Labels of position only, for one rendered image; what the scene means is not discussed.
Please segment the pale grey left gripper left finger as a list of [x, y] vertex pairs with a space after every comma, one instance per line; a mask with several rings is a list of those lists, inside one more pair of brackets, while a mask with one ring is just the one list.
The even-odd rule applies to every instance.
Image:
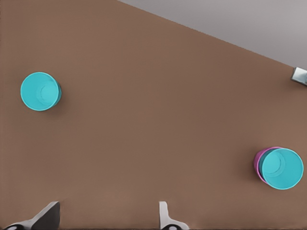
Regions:
[[53, 201], [32, 219], [13, 223], [3, 230], [57, 230], [60, 223], [60, 202]]

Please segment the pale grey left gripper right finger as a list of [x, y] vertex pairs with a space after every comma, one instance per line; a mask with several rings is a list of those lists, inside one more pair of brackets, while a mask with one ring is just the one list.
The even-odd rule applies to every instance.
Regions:
[[170, 218], [165, 201], [159, 201], [159, 222], [160, 230], [189, 230], [186, 223]]

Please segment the pink bowl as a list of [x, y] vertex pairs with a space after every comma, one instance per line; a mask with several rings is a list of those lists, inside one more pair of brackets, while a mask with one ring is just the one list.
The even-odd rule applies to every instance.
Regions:
[[261, 173], [260, 173], [260, 170], [259, 170], [259, 162], [260, 162], [260, 159], [261, 157], [268, 151], [270, 150], [275, 150], [275, 149], [281, 149], [282, 147], [269, 147], [269, 148], [264, 148], [262, 150], [260, 150], [259, 152], [257, 152], [257, 154], [255, 155], [254, 157], [254, 160], [253, 160], [253, 166], [254, 166], [254, 170], [257, 174], [257, 176], [264, 182], [267, 184], [267, 182], [264, 180], [264, 178], [262, 177]]

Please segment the blue bowl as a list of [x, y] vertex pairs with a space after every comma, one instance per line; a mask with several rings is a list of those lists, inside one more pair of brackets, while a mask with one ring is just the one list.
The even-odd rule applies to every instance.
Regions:
[[295, 151], [278, 147], [264, 151], [257, 169], [266, 184], [278, 190], [287, 190], [302, 179], [304, 164]]
[[59, 83], [48, 73], [34, 72], [22, 82], [20, 95], [23, 103], [34, 111], [45, 111], [61, 99], [62, 90]]

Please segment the silver frame post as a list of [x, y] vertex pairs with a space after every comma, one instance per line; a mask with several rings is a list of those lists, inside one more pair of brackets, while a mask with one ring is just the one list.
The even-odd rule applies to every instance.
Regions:
[[291, 80], [307, 86], [307, 70], [295, 67]]

